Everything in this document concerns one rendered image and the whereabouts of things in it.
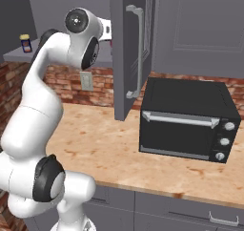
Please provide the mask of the open grey cabinet door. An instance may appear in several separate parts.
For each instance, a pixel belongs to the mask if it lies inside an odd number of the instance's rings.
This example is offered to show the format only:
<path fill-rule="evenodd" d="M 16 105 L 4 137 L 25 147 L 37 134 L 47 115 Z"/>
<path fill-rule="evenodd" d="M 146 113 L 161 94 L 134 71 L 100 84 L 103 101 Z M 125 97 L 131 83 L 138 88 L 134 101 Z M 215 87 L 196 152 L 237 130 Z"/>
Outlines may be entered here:
<path fill-rule="evenodd" d="M 111 0 L 114 118 L 121 121 L 136 100 L 126 94 L 137 88 L 138 17 L 126 11 L 128 5 L 144 11 L 142 87 L 151 72 L 153 57 L 155 0 Z"/>

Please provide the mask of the closed grey cabinet door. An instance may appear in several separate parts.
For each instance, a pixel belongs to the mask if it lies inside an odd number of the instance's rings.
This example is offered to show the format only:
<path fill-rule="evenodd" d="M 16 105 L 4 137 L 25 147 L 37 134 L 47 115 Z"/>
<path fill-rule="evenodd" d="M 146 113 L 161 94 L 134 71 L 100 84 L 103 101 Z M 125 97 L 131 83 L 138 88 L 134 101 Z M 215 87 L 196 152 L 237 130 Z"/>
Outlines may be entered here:
<path fill-rule="evenodd" d="M 244 0 L 156 0 L 153 69 L 244 78 Z"/>

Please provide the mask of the dark grey cabinet door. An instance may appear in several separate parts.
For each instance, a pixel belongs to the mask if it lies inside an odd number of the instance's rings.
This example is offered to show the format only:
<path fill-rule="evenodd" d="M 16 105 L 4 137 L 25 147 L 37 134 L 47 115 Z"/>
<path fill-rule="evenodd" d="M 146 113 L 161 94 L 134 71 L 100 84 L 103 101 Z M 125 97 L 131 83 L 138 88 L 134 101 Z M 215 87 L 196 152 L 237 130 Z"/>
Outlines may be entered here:
<path fill-rule="evenodd" d="M 0 61 L 4 54 L 21 47 L 19 36 L 37 38 L 30 0 L 0 0 Z"/>

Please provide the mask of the black toaster oven door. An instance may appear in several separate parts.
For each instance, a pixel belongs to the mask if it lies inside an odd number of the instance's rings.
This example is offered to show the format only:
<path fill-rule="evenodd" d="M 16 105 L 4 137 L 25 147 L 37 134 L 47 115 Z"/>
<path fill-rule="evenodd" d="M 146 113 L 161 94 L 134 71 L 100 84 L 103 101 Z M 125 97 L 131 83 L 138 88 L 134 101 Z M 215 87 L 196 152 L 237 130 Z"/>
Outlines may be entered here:
<path fill-rule="evenodd" d="M 205 126 L 148 122 L 142 116 L 142 112 L 139 130 L 140 152 L 180 158 L 210 159 L 217 126 L 211 129 Z"/>

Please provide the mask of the black toaster oven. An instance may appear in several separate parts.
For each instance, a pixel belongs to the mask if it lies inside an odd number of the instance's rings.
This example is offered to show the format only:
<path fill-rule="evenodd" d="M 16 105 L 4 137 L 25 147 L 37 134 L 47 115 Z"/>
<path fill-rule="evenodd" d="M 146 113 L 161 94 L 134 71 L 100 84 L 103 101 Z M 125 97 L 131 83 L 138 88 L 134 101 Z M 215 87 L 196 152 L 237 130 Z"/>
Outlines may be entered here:
<path fill-rule="evenodd" d="M 219 118 L 213 149 L 210 159 L 207 160 L 219 163 L 227 161 L 241 122 L 241 117 L 223 82 L 150 77 L 140 114 L 143 110 Z M 227 122 L 234 124 L 233 130 L 227 131 L 224 128 Z M 230 140 L 229 145 L 220 144 L 223 137 Z M 216 159 L 217 153 L 223 153 L 225 158 Z"/>

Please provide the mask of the grey drawer front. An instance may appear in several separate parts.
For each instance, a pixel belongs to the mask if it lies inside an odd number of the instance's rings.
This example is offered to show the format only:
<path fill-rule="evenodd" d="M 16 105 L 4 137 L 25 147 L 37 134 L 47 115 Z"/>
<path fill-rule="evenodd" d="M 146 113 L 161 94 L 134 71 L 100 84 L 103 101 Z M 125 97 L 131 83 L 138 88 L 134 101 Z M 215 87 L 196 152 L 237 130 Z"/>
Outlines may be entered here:
<path fill-rule="evenodd" d="M 214 218 L 237 223 L 238 227 L 244 227 L 244 209 L 147 193 L 135 193 L 135 211 L 158 217 L 174 214 L 204 221 Z"/>
<path fill-rule="evenodd" d="M 90 203 L 132 211 L 134 209 L 134 191 L 97 185 Z"/>

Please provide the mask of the grey base cupboard door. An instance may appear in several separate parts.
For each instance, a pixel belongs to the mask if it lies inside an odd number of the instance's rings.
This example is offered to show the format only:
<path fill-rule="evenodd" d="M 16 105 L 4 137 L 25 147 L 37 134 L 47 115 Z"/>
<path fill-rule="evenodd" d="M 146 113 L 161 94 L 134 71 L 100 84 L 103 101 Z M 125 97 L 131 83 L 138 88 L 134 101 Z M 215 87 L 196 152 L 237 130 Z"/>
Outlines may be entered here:
<path fill-rule="evenodd" d="M 96 204 L 84 204 L 97 231 L 133 231 L 133 212 Z"/>
<path fill-rule="evenodd" d="M 194 219 L 157 217 L 136 213 L 134 231 L 244 231 L 244 228 L 220 226 Z"/>

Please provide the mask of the blue can with yellow lid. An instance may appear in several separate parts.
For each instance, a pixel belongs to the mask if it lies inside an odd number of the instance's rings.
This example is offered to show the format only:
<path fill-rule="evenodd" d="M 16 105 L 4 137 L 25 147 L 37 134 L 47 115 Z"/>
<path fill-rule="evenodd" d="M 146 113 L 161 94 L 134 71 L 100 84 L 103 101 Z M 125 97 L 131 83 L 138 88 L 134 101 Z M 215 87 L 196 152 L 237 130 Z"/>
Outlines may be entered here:
<path fill-rule="evenodd" d="M 31 47 L 31 40 L 30 36 L 28 34 L 21 34 L 19 36 L 19 39 L 21 41 L 21 46 L 24 53 L 31 53 L 32 47 Z"/>

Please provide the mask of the grey wall outlet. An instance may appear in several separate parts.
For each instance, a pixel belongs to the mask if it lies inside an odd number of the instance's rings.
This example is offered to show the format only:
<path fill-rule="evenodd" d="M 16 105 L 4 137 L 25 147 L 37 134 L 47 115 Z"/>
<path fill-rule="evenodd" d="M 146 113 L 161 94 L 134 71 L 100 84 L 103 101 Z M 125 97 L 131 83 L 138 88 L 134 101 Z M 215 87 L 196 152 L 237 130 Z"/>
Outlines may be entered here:
<path fill-rule="evenodd" d="M 80 73 L 81 86 L 83 91 L 93 90 L 93 81 L 91 72 L 81 72 Z"/>

